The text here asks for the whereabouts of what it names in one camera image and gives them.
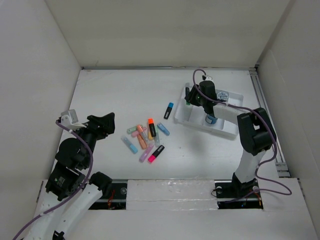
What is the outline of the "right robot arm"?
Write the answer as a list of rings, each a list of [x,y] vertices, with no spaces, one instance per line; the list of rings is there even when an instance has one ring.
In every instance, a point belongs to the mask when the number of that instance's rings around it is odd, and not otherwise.
[[[192,89],[186,90],[184,99],[193,106],[202,107],[208,116],[238,127],[243,148],[240,163],[230,182],[215,184],[216,197],[236,201],[258,192],[256,180],[261,160],[277,139],[266,110],[236,106],[218,99],[215,85],[210,80],[194,84]]]

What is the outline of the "orange cap black highlighter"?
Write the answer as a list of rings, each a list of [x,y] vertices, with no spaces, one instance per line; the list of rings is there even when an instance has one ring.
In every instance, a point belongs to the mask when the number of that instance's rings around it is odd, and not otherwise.
[[[149,130],[150,130],[150,134],[151,136],[154,138],[156,137],[156,128],[155,128],[155,124],[154,124],[154,120],[152,118],[149,118],[148,119],[148,127],[149,127]]]

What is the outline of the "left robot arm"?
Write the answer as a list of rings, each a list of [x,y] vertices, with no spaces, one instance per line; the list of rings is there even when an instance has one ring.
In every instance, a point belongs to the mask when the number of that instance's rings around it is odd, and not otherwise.
[[[87,122],[80,123],[70,109],[55,123],[72,136],[58,147],[40,213],[18,231],[15,240],[25,229],[29,229],[26,240],[64,240],[96,200],[111,194],[113,180],[100,171],[92,173],[92,168],[97,141],[115,132],[115,114],[89,115]]]

